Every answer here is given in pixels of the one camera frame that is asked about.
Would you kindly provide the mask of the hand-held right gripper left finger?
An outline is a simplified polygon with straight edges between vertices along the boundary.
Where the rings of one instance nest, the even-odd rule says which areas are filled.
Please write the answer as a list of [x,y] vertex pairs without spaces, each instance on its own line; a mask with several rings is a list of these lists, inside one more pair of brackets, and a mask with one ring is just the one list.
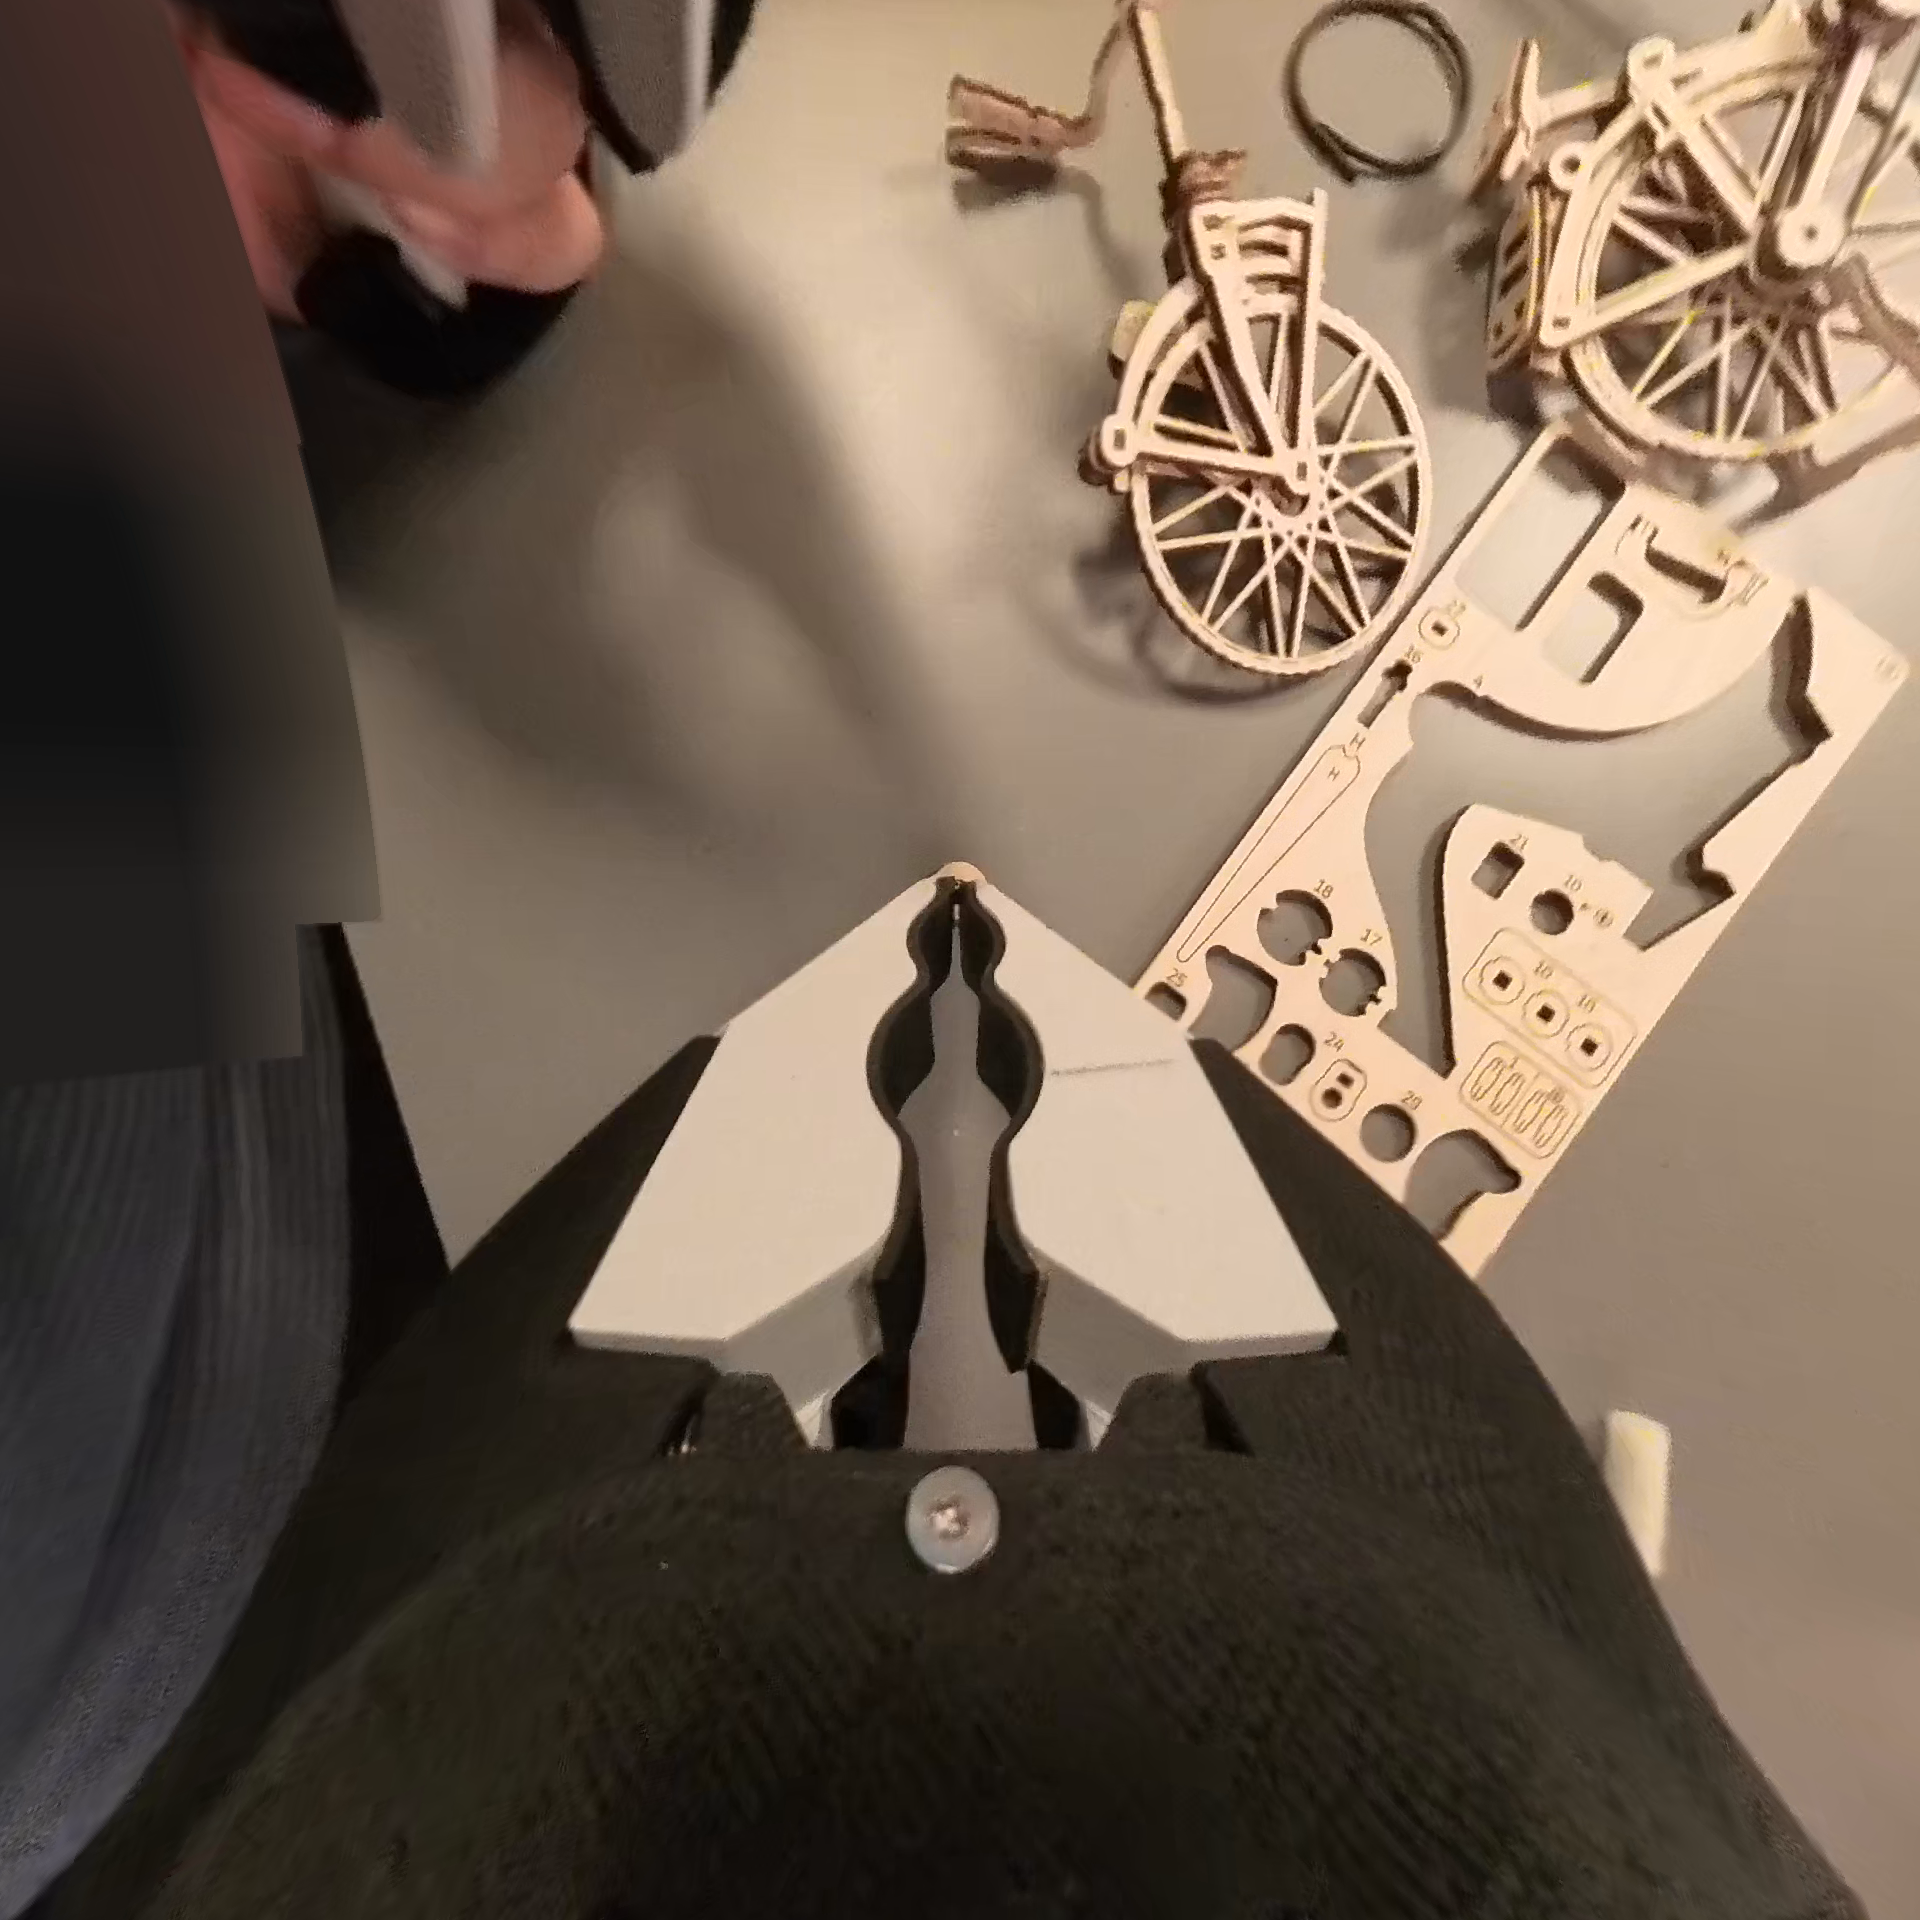
[[588,1351],[776,1386],[846,1447],[921,1316],[921,1169],[902,1113],[933,1060],[962,883],[910,885],[712,1045],[569,1315]]

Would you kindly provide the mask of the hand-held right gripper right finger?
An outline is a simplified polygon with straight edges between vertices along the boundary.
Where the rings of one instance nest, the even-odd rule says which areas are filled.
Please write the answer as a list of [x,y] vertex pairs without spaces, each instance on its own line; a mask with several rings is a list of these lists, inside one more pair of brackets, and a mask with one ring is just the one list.
[[987,1315],[1037,1449],[1094,1449],[1142,1379],[1328,1354],[1328,1297],[1189,1034],[978,873],[955,956],[1003,1112]]

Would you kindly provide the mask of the wooden parts sheet large cutouts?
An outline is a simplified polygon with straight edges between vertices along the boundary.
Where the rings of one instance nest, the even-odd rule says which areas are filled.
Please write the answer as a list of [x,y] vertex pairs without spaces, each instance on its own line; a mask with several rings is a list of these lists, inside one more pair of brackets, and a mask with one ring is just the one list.
[[[1428,697],[1549,743],[1644,736],[1706,712],[1788,648],[1811,743],[1689,853],[1718,897],[1651,945],[1651,888],[1560,823],[1486,802],[1445,831],[1433,883],[1445,1064],[1385,1021],[1410,984],[1364,836]],[[1477,1143],[1510,1186],[1430,1228],[1477,1275],[1904,689],[1909,664],[1698,506],[1629,477],[1589,427],[1539,433],[1142,970],[1195,1032],[1209,962],[1272,991],[1234,1045],[1390,1197],[1420,1156]]]

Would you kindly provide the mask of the person's left hand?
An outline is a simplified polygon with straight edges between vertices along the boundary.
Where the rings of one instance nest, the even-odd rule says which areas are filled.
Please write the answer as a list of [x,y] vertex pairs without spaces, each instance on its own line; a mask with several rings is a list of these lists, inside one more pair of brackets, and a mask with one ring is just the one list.
[[396,235],[448,273],[552,295],[588,280],[601,216],[576,177],[585,113],[574,68],[540,44],[496,58],[496,159],[484,175],[434,168],[387,122],[345,123],[240,66],[208,131],[226,137],[224,179],[256,288],[275,320],[298,323],[300,280],[328,243],[317,181],[362,188]]

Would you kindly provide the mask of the person's grey sweater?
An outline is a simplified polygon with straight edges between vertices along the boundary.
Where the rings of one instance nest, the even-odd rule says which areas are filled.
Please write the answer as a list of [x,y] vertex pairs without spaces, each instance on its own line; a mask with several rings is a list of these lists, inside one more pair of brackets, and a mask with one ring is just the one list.
[[448,1261],[345,930],[283,1060],[5,1089],[2,1914],[180,1730]]

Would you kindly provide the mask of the wooden bicycle frame piece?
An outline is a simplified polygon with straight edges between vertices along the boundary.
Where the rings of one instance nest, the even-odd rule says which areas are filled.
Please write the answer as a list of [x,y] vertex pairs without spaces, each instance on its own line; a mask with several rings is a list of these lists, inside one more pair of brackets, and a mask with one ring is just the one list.
[[1158,145],[1165,288],[1116,319],[1114,397],[1077,472],[1117,499],[1180,636],[1253,682],[1307,682],[1392,628],[1433,507],[1403,370],[1328,300],[1328,194],[1248,196],[1244,152],[1190,143],[1161,9],[1140,3],[1116,7],[1072,113],[953,79],[945,159],[1060,177],[1102,137],[1122,60]]

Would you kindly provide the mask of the wooden bicycle frame with wheel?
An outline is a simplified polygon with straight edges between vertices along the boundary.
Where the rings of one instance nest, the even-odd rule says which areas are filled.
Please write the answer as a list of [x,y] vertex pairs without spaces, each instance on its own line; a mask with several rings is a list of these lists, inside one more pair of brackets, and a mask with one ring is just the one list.
[[1685,491],[1809,501],[1915,451],[1915,5],[1761,5],[1546,83],[1522,40],[1480,133],[1490,395],[1582,417]]

